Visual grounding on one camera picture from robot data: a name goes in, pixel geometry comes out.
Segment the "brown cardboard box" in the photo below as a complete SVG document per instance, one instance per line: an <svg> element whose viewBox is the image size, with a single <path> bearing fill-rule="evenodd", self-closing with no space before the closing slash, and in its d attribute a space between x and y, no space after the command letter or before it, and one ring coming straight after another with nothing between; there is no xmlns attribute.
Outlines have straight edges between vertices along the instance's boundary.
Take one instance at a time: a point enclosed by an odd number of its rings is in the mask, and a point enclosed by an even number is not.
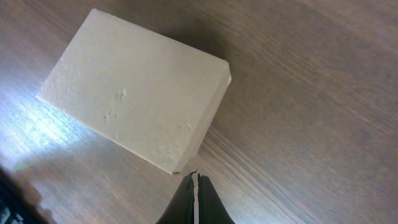
<svg viewBox="0 0 398 224"><path fill-rule="evenodd" d="M230 82L226 60L93 9L37 97L175 173L198 152Z"/></svg>

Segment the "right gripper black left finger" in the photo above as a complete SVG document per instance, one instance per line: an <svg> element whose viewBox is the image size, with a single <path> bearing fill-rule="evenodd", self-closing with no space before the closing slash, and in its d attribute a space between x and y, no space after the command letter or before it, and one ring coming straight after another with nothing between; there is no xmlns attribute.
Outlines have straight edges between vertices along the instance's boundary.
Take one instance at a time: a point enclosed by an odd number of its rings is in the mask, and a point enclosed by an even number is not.
<svg viewBox="0 0 398 224"><path fill-rule="evenodd" d="M156 224L193 224L195 222L195 194L192 175L193 172L182 179L174 196Z"/></svg>

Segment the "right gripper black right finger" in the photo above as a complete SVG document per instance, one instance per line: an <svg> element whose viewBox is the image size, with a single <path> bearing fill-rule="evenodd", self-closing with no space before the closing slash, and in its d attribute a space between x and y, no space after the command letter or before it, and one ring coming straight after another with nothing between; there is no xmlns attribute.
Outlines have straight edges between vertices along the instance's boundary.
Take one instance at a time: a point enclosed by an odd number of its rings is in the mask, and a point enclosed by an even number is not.
<svg viewBox="0 0 398 224"><path fill-rule="evenodd" d="M199 224L234 224L209 177L198 174Z"/></svg>

